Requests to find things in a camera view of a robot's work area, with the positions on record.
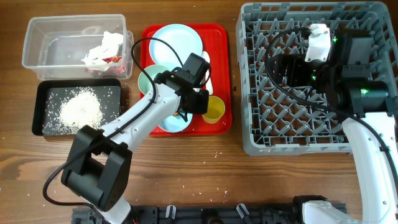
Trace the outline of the yellow plastic cup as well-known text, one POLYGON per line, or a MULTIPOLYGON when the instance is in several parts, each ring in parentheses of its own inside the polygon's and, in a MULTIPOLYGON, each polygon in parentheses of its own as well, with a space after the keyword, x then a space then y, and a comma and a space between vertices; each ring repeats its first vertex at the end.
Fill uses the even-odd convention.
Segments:
POLYGON ((202 115, 203 120, 209 124, 217 123, 226 110, 224 101, 218 96, 209 96, 208 111, 202 115))

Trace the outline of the white plastic spoon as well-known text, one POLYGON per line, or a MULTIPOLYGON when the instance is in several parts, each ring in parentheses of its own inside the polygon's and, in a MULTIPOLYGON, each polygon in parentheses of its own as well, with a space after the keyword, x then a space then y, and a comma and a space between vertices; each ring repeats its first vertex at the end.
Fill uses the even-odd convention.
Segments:
MULTIPOLYGON (((201 53, 201 57, 204 58, 206 60, 206 62, 210 63, 210 56, 209 56, 209 54, 206 51, 203 51, 201 53)), ((213 85, 212 85, 212 82, 211 82, 210 71, 209 70, 206 72, 205 80, 207 81, 207 83, 205 85, 205 88, 206 88, 206 90, 208 90, 209 95, 212 95, 213 94, 213 85)))

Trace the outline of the small light blue plate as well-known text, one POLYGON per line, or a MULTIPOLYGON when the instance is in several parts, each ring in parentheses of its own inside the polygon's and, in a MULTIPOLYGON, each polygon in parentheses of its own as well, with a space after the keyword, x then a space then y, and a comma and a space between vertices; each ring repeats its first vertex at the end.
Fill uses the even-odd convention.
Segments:
POLYGON ((186 129, 192 122, 193 115, 191 113, 182 113, 177 116, 169 116, 164 119, 158 127, 167 133, 178 133, 186 129))

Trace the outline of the light green rice bowl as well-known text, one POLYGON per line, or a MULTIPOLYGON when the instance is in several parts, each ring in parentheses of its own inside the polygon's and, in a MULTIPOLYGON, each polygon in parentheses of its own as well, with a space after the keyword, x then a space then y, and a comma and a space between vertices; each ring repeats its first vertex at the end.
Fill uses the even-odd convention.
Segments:
MULTIPOLYGON (((152 80, 155 79, 156 75, 158 73, 162 73, 167 70, 167 67, 163 65, 150 65, 144 69, 148 75, 151 77, 152 80)), ((150 83, 150 80, 146 77, 144 72, 141 72, 139 74, 138 78, 138 86, 140 92, 145 95, 149 90, 152 89, 152 85, 150 83)))

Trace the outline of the red snack wrapper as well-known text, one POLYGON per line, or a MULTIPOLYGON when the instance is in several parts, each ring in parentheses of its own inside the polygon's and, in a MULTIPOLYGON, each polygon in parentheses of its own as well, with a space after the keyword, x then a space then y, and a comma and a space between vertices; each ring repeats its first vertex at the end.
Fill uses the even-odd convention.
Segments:
POLYGON ((95 71, 97 73, 124 73, 126 68, 124 65, 110 66, 110 64, 118 63, 122 59, 122 56, 114 56, 102 59, 94 59, 93 67, 89 70, 95 71))

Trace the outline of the white tissue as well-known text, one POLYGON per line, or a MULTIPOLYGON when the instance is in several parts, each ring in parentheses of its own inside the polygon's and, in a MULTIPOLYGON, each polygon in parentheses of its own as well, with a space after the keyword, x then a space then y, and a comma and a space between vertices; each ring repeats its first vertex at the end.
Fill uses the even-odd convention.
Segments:
POLYGON ((81 60, 85 65, 93 65, 92 60, 102 59, 119 55, 119 48, 122 46, 124 36, 118 33, 110 33, 105 31, 101 45, 90 49, 85 57, 81 60))

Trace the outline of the pile of white rice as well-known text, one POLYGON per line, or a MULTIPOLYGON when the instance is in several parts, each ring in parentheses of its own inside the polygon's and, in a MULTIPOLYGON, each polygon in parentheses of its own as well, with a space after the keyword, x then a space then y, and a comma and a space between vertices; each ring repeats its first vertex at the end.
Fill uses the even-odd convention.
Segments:
POLYGON ((62 125, 71 130, 79 130, 85 125, 96 129, 103 120, 100 100, 90 90, 79 91, 62 103, 58 118, 62 125))

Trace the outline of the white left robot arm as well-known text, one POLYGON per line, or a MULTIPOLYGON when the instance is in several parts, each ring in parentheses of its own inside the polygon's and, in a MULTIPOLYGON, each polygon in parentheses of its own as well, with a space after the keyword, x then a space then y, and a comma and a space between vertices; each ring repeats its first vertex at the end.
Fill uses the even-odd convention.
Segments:
POLYGON ((99 129, 82 127, 68 159, 59 168, 61 182, 85 199, 101 223, 129 223, 132 207, 123 197, 132 153, 166 118, 179 111, 205 114, 209 92, 203 89, 203 72, 194 75, 175 68, 150 80, 143 98, 114 121, 99 129))

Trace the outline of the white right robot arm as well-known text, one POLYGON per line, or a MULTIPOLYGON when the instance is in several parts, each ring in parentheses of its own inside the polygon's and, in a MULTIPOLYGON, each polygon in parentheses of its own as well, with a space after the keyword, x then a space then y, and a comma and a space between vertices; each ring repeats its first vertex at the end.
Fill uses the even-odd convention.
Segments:
POLYGON ((308 40, 304 55, 266 55, 272 83, 286 78, 289 87, 311 86, 341 121, 354 157, 361 190, 363 223, 397 222, 397 146, 394 98, 387 83, 372 80, 373 38, 366 30, 331 31, 324 24, 299 27, 285 35, 308 40))

